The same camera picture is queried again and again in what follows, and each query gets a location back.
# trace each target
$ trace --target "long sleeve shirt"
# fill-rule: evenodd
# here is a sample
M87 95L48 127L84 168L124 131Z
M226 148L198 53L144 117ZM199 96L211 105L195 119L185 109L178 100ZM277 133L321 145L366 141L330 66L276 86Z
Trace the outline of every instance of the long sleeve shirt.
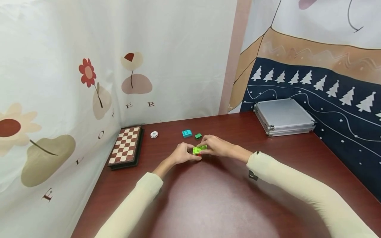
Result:
M332 238L378 238L342 197L322 182L261 152L252 154L246 166L263 181L310 204L324 221ZM162 185L160 177L146 173L95 238L128 237Z

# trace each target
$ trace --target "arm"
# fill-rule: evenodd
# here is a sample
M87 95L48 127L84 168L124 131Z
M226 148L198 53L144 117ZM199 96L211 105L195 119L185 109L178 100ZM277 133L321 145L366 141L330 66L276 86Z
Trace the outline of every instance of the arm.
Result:
M202 150L201 153L238 159L263 181L310 204L323 219L333 238L377 238L342 197L322 182L264 153L252 153L216 136L205 136L200 145L208 146L208 150Z
M98 231L95 238L126 238L138 223L144 210L153 201L163 185L163 178L176 164L188 160L200 160L201 157L191 155L187 151L192 145L181 143L176 150L152 172L146 173L131 193L124 199L106 223Z

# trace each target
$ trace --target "white tree pattern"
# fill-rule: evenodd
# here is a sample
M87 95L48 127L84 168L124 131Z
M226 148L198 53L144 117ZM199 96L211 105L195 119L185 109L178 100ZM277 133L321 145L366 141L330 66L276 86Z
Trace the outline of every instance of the white tree pattern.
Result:
M351 103L351 101L353 100L353 95L355 94L355 87L352 87L352 89L351 90L349 90L348 92L347 92L347 94L345 94L343 97L342 97L342 99L340 99L340 101L342 102L342 104L341 105L345 105L345 104L347 104L347 105L349 105L349 106L352 106L352 103Z
M277 82L277 83L284 83L285 82L285 71L284 70L279 75L279 77L275 80L275 82Z
M378 116L380 118L379 120L381 121L381 111L380 113L377 113L376 116Z
M375 94L376 92L372 92L372 94L367 96L364 100L362 100L360 104L356 105L356 107L359 108L360 112L362 112L363 110L366 112L372 112L370 110L370 107L373 106L373 101L375 100Z
M266 76L263 80L265 80L266 82L267 81L272 81L272 75L274 74L274 69L272 69Z
M312 80L312 70L310 70L310 72L308 72L303 78L302 80L300 81L300 83L302 84L311 84L311 80Z
M330 88L330 90L327 92L328 94L328 97L337 97L336 96L336 93L337 93L337 89L339 88L339 81L337 80L337 82L332 86L332 88Z
M317 82L314 87L315 87L315 90L321 90L323 91L323 87L324 87L324 82L325 82L325 78L327 77L327 75L324 76L324 78L322 78L319 82Z
M259 68L257 69L257 72L255 72L255 74L251 78L251 79L254 79L254 81L257 80L257 79L261 79L261 72L262 72L261 67L262 66L260 65Z
M299 80L299 70L296 71L296 74L295 74L294 77L291 79L291 81L288 82L288 83L290 83L291 85L293 85L294 83L297 83L298 80Z

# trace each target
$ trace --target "dark red table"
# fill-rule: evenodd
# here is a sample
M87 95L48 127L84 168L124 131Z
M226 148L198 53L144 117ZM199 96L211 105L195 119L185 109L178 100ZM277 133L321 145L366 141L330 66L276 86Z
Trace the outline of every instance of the dark red table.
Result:
M181 131L214 134L242 147L267 153L278 161L335 189L381 237L381 204L314 133L267 138L252 112L145 125L137 167L105 167L72 238L94 237L131 192L185 141ZM149 134L158 131L151 139ZM164 179L162 192L147 208L134 238L279 238L329 237L318 215L306 204L261 180L228 158L203 158L177 165Z

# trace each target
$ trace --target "fabric backdrop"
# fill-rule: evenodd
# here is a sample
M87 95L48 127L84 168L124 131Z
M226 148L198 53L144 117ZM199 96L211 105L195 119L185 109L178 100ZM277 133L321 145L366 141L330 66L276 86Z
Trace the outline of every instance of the fabric backdrop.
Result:
M122 126L217 115L249 7L0 1L0 237L70 237Z
M228 107L294 98L381 201L381 2L253 1Z

